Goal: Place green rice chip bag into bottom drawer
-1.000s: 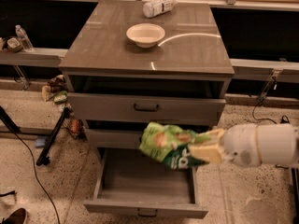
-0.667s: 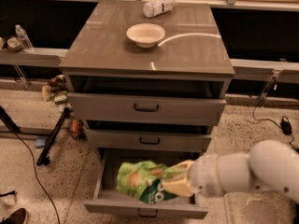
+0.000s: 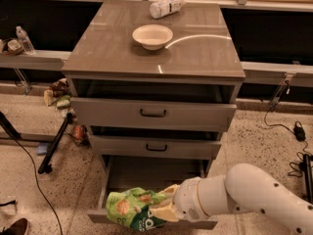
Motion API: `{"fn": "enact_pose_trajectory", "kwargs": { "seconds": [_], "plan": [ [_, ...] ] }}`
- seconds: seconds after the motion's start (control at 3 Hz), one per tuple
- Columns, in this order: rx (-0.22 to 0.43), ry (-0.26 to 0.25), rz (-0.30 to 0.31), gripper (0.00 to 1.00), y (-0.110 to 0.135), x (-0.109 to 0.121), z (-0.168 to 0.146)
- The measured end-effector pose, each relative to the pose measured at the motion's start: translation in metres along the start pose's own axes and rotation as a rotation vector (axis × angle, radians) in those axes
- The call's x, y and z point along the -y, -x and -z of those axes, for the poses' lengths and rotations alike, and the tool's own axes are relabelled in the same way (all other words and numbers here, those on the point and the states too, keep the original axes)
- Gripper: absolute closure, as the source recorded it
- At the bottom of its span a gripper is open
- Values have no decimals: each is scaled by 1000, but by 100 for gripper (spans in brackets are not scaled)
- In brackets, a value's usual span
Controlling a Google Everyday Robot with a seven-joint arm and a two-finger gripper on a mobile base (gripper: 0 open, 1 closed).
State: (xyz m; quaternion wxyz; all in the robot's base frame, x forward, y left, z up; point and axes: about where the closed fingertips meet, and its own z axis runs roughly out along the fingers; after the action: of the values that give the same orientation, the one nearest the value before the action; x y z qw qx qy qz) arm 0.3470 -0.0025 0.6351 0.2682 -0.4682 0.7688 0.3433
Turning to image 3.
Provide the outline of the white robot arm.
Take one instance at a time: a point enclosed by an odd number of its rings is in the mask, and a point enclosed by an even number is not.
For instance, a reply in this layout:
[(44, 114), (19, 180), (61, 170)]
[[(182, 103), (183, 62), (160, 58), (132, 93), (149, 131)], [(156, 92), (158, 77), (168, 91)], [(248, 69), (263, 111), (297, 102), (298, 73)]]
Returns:
[(252, 164), (236, 164), (224, 175), (187, 179), (163, 193), (165, 200), (150, 211), (166, 221), (201, 222), (219, 214), (257, 212), (299, 235), (313, 235), (312, 205)]

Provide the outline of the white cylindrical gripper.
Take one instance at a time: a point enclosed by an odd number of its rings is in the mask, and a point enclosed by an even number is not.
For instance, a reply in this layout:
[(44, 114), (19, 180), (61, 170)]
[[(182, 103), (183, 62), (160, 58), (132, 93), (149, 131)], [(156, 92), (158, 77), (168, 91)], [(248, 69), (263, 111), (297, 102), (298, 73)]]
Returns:
[(201, 179), (199, 177), (187, 179), (179, 186), (173, 184), (161, 193), (166, 198), (172, 198), (173, 204), (169, 203), (166, 206), (150, 206), (149, 210), (156, 218), (178, 222), (179, 219), (188, 220), (190, 222), (200, 222), (208, 220), (208, 215), (202, 210), (199, 196), (198, 186)]

